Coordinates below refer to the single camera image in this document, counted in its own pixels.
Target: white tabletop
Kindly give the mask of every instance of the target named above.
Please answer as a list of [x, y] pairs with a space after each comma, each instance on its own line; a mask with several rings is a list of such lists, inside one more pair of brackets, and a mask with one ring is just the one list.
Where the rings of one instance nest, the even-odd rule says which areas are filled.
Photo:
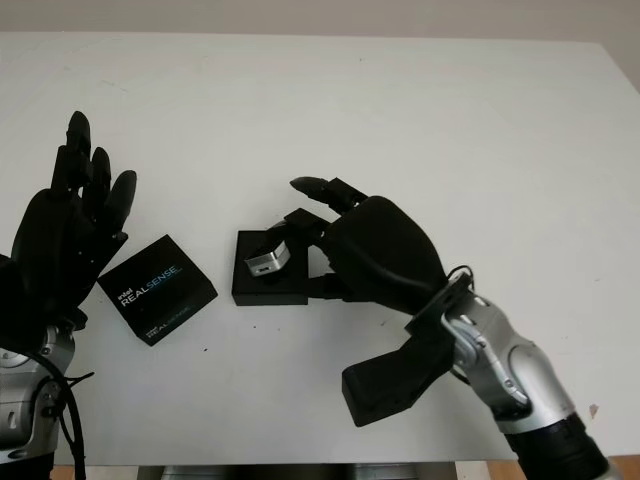
[[237, 230], [335, 218], [301, 175], [393, 199], [547, 352], [605, 453], [640, 452], [640, 97], [600, 46], [56, 33], [0, 34], [0, 55], [2, 251], [79, 109], [114, 173], [139, 175], [112, 265], [169, 233], [220, 293], [150, 348], [93, 290], [70, 368], [96, 371], [75, 390], [89, 464], [511, 455], [450, 376], [353, 425], [340, 373], [400, 346], [406, 316], [234, 305]]

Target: silver robotic arm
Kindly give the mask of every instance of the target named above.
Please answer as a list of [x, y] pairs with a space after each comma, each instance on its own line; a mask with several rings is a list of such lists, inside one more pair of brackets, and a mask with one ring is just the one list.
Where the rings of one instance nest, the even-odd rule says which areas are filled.
[[[107, 153], [91, 156], [89, 121], [75, 112], [58, 149], [51, 186], [29, 203], [11, 257], [0, 255], [0, 478], [49, 478], [61, 427], [84, 474], [78, 408], [66, 379], [78, 308], [127, 240], [136, 187], [123, 172], [111, 185]], [[69, 409], [71, 429], [62, 412]]]
[[[50, 326], [39, 353], [64, 373], [74, 350], [71, 331]], [[16, 464], [23, 469], [25, 462], [31, 460], [35, 463], [28, 465], [39, 469], [36, 459], [53, 459], [58, 444], [61, 393], [43, 365], [26, 355], [0, 349], [0, 466]], [[46, 477], [42, 471], [40, 478], [48, 478], [49, 470]], [[38, 478], [37, 472], [30, 471]]]
[[454, 362], [491, 409], [528, 479], [620, 480], [585, 431], [547, 356], [470, 290], [441, 319]]
[[371, 301], [413, 317], [406, 326], [411, 338], [398, 350], [343, 371], [357, 426], [411, 408], [453, 368], [491, 409], [529, 480], [621, 478], [587, 435], [545, 354], [475, 294], [468, 267], [447, 276], [420, 226], [384, 197], [368, 197], [338, 178], [301, 177], [291, 185], [340, 218], [330, 223], [303, 209], [285, 216], [245, 258], [251, 275], [287, 275], [290, 256], [277, 251], [282, 242], [315, 245], [333, 273], [324, 276], [324, 289], [308, 288], [309, 297]]

